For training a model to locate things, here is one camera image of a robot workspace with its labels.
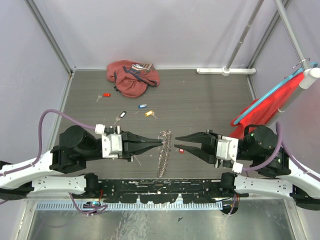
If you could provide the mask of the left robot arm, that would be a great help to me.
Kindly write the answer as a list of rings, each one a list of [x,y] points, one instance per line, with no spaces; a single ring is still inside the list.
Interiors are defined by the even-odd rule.
[[[70,193],[95,198],[101,191],[94,173],[68,177],[67,174],[86,169],[87,162],[102,159],[133,161],[162,145],[161,139],[123,131],[119,126],[97,124],[94,137],[79,125],[69,127],[59,135],[58,145],[36,158],[21,163],[0,163],[0,198],[22,200],[43,193]]]

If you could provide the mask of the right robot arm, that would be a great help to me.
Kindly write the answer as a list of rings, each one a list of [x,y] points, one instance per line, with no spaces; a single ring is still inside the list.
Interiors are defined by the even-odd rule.
[[[273,132],[265,125],[245,127],[242,139],[214,133],[212,130],[177,137],[176,144],[204,162],[231,169],[222,173],[214,198],[274,196],[292,200],[299,208],[320,209],[320,175],[301,164],[283,143],[282,130]]]

